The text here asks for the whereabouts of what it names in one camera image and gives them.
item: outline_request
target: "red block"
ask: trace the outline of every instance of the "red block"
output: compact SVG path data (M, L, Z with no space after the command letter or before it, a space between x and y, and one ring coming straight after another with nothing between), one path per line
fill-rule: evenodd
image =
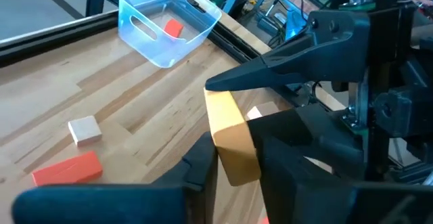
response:
M88 152L32 173L36 186L86 183L102 175L102 165L95 152Z
M164 31L167 32L167 34L176 38L179 38L181 36L182 30L183 30L183 25L177 20L175 20L174 18L168 21L167 25L164 28Z

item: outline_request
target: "transparent plastic bin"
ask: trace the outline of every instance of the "transparent plastic bin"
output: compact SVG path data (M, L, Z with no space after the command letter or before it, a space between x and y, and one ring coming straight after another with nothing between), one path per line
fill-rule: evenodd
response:
M209 0L119 0L118 34L153 64L170 68L203 43L221 15ZM183 25L179 38L164 31L172 18Z

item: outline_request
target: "white block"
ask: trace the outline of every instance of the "white block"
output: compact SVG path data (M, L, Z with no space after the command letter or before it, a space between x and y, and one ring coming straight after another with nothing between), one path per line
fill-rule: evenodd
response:
M278 107L273 102L267 102L253 107L248 113L248 120L268 116L279 112Z
M88 116L68 122L69 131L76 146L99 141L102 138L101 129L94 116Z

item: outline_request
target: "wooden block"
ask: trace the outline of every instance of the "wooden block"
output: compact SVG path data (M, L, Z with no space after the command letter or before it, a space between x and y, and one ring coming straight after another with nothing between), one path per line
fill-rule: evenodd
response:
M232 186L260 178L250 129L229 91L204 90L210 132Z
M88 152L32 173L36 186L86 183L102 175L102 165L95 152Z
M176 38L179 38L181 36L182 30L183 25L174 18L170 19L164 28L164 31L167 32L167 34Z
M76 146L86 145L102 138L101 129L94 116L72 120L68 122L68 127Z
M267 102L253 107L248 113L248 120L260 118L262 116L268 116L279 112L278 107L273 102Z

